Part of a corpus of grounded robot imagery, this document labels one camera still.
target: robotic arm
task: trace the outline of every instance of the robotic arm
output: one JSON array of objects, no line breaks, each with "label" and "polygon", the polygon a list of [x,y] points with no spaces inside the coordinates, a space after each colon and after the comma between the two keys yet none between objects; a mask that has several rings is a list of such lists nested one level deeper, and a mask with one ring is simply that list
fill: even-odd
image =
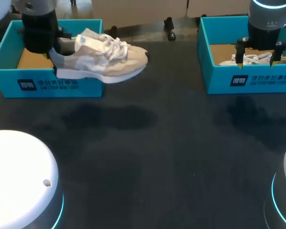
[{"label": "robotic arm", "polygon": [[286,41],[278,42],[281,28],[286,25],[286,0],[250,0],[248,38],[236,43],[236,63],[243,65],[245,48],[274,50],[270,65],[281,60]]},{"label": "robotic arm", "polygon": [[62,36],[55,12],[57,0],[0,0],[0,19],[9,11],[11,3],[22,14],[23,41],[30,52],[47,53],[57,45]]}]

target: white shoelace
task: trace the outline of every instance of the white shoelace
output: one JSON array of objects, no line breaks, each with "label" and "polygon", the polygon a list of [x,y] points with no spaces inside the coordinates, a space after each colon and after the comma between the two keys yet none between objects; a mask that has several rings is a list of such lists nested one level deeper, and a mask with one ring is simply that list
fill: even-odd
[{"label": "white shoelace", "polygon": [[107,49],[104,52],[99,52],[97,55],[104,55],[109,54],[110,58],[109,60],[115,60],[115,59],[122,59],[124,60],[128,53],[128,47],[130,46],[126,42],[122,42],[119,38],[112,38],[111,36],[107,34],[100,35],[101,38],[104,38],[105,41],[103,42],[103,49]]},{"label": "white shoelace", "polygon": [[[235,54],[232,55],[231,61],[235,61]],[[258,64],[258,56],[244,55],[244,64]]]}]

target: floor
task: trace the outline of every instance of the floor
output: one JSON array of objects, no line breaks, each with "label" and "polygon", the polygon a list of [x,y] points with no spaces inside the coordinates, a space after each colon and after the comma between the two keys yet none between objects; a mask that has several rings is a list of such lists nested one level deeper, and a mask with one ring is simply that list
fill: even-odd
[{"label": "floor", "polygon": [[[93,19],[92,1],[77,0],[72,6],[69,0],[58,0],[56,14],[58,19]],[[173,19],[177,41],[196,41],[197,26],[193,19],[183,17]],[[118,36],[127,42],[167,41],[163,31],[163,21],[152,24],[119,28]]]},{"label": "floor", "polygon": [[286,94],[207,95],[195,42],[137,45],[151,62],[102,98],[0,93],[0,129],[54,153],[65,229],[266,229]]}]

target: shoe box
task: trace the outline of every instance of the shoe box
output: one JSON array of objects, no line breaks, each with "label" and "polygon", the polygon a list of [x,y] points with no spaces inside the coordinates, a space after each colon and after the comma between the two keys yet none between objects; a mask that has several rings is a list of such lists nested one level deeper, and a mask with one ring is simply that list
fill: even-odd
[{"label": "shoe box", "polygon": [[[236,54],[237,39],[248,37],[248,17],[201,18],[197,52],[208,94],[284,93],[286,92],[286,64],[220,66]],[[286,41],[286,28],[282,28],[279,41]],[[246,49],[245,55],[265,52]]]},{"label": "shoe box", "polygon": [[[88,28],[102,33],[102,20],[58,20],[72,36]],[[5,98],[101,97],[103,84],[97,79],[62,80],[43,54],[24,48],[22,21],[12,21],[0,44],[0,91]]]}]

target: shoe sole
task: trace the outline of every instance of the shoe sole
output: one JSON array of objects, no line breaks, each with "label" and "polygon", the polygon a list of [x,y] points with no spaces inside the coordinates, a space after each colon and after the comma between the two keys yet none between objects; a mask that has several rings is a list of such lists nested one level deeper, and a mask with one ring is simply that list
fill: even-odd
[{"label": "shoe sole", "polygon": [[140,72],[144,70],[146,66],[143,68],[126,75],[119,75],[119,76],[105,76],[97,73],[87,72],[87,71],[79,71],[73,69],[57,69],[56,77],[59,79],[68,79],[68,80],[80,80],[86,78],[93,78],[102,81],[103,83],[120,83],[126,80],[129,80]]}]

